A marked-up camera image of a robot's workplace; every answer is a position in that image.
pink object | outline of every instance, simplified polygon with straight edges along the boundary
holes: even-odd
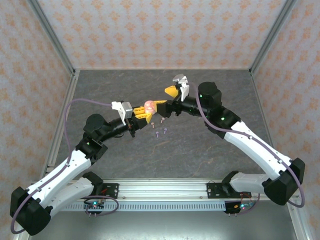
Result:
[[[152,114],[152,115],[156,113],[154,101],[149,100],[144,103],[144,112],[146,114]]]

patterned wallpaper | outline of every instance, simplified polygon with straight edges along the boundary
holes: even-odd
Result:
[[[26,0],[0,1],[0,239],[11,192],[38,180],[70,76]]]
[[[75,68],[248,69],[285,0],[40,0]]]
[[[300,0],[254,75],[276,148],[306,163],[309,224],[320,236],[320,4]]]

orange floral wallpaper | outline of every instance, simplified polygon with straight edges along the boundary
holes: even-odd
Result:
[[[26,0],[0,1],[0,239],[11,192],[38,180],[70,76]]]
[[[276,148],[306,163],[303,187],[316,236],[320,236],[319,26],[319,0],[298,1],[254,75]]]
[[[248,69],[285,0],[40,0],[75,68]]]

dark gray tabletop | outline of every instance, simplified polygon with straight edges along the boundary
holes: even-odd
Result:
[[[222,92],[222,104],[235,112],[247,126],[269,143],[254,86],[247,70],[81,70],[74,99],[86,98],[104,103],[130,102],[143,106],[147,100],[168,100],[164,89],[172,85],[176,74],[189,82],[216,83]],[[82,138],[87,117],[99,113],[108,122],[118,118],[110,107],[91,103],[71,106],[67,129],[72,146]],[[200,117],[174,114],[161,123],[152,117],[151,125],[122,138],[105,141],[107,152],[88,171],[101,178],[213,178],[222,179],[238,170],[248,174],[262,173],[261,168],[242,151],[206,128]],[[56,164],[68,155],[65,139],[61,141]]]

gray floor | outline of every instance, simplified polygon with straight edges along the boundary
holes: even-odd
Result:
[[[296,240],[287,206],[259,202],[252,212],[116,212],[89,218],[60,212],[31,240]]]
[[[258,136],[269,142],[251,77],[247,70],[81,70],[73,98],[87,98],[104,103],[129,101],[141,106],[147,100],[167,100],[164,89],[172,85],[176,74],[189,82],[213,81],[222,92],[222,104],[235,112]],[[67,129],[75,146],[83,135],[87,117],[100,113],[107,121],[118,118],[111,108],[91,103],[71,106]],[[230,171],[259,174],[262,170],[230,143],[209,132],[200,117],[186,113],[171,116],[163,124],[155,115],[155,128],[146,126],[131,138],[105,142],[103,157],[88,171],[101,178],[213,178],[222,179]],[[57,164],[68,155],[63,138]]]

